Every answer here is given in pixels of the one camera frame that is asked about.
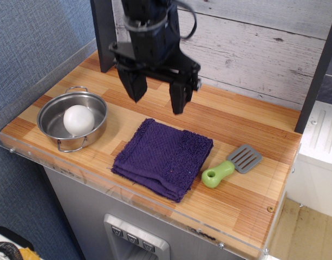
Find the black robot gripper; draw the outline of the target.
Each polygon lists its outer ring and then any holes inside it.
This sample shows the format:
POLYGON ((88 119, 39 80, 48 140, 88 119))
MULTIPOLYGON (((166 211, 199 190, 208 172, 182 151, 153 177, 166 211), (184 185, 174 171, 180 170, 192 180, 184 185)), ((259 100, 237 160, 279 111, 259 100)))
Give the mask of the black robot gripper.
POLYGON ((197 29, 193 24, 187 36, 180 33, 178 7, 196 12, 182 1, 122 1, 123 22, 130 42, 113 42, 119 78, 128 94, 138 102, 147 91, 146 77, 170 83, 173 113, 182 114, 198 90, 200 64, 180 50, 180 41, 188 40, 197 29))

